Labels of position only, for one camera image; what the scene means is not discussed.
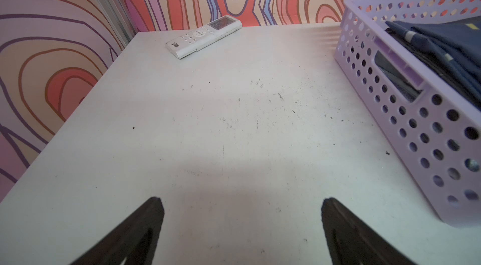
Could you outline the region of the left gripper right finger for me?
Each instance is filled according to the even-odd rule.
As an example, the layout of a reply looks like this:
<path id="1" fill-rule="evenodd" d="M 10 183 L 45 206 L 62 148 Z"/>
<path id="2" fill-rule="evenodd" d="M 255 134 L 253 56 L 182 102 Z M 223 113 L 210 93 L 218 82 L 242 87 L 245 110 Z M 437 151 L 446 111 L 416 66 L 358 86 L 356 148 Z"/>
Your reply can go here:
<path id="1" fill-rule="evenodd" d="M 333 264 L 413 264 L 333 197 L 323 201 L 321 219 Z"/>

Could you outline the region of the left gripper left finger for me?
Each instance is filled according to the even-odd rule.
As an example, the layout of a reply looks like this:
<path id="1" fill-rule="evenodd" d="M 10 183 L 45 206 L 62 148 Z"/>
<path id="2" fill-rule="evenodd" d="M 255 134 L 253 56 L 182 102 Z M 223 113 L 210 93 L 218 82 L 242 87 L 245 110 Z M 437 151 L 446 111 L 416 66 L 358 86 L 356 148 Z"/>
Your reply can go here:
<path id="1" fill-rule="evenodd" d="M 161 199 L 149 198 L 73 264 L 152 264 L 164 216 Z"/>

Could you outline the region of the dark grey checked pillowcase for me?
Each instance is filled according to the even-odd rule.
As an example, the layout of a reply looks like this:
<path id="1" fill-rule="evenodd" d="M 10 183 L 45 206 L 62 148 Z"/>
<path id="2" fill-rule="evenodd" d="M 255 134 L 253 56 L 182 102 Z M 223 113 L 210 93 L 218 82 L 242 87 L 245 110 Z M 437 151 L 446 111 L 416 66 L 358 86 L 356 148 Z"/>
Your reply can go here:
<path id="1" fill-rule="evenodd" d="M 459 60 L 457 64 L 446 65 L 432 52 L 422 52 L 406 42 L 391 28 L 385 31 L 463 98 L 476 108 L 480 108 L 480 65 L 468 58 Z M 375 55 L 375 63 L 409 102 L 413 102 L 420 95 L 421 91 L 416 89 L 380 52 Z"/>

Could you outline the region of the navy yellow-striped pillowcase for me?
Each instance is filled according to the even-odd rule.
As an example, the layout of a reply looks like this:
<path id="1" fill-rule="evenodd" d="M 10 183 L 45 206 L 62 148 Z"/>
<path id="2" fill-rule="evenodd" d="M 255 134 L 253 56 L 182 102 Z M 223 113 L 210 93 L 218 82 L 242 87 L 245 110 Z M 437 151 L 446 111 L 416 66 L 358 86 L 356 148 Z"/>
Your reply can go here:
<path id="1" fill-rule="evenodd" d="M 387 22 L 406 42 L 422 52 L 432 52 L 446 65 L 470 59 L 480 65 L 480 17 L 448 23 Z"/>

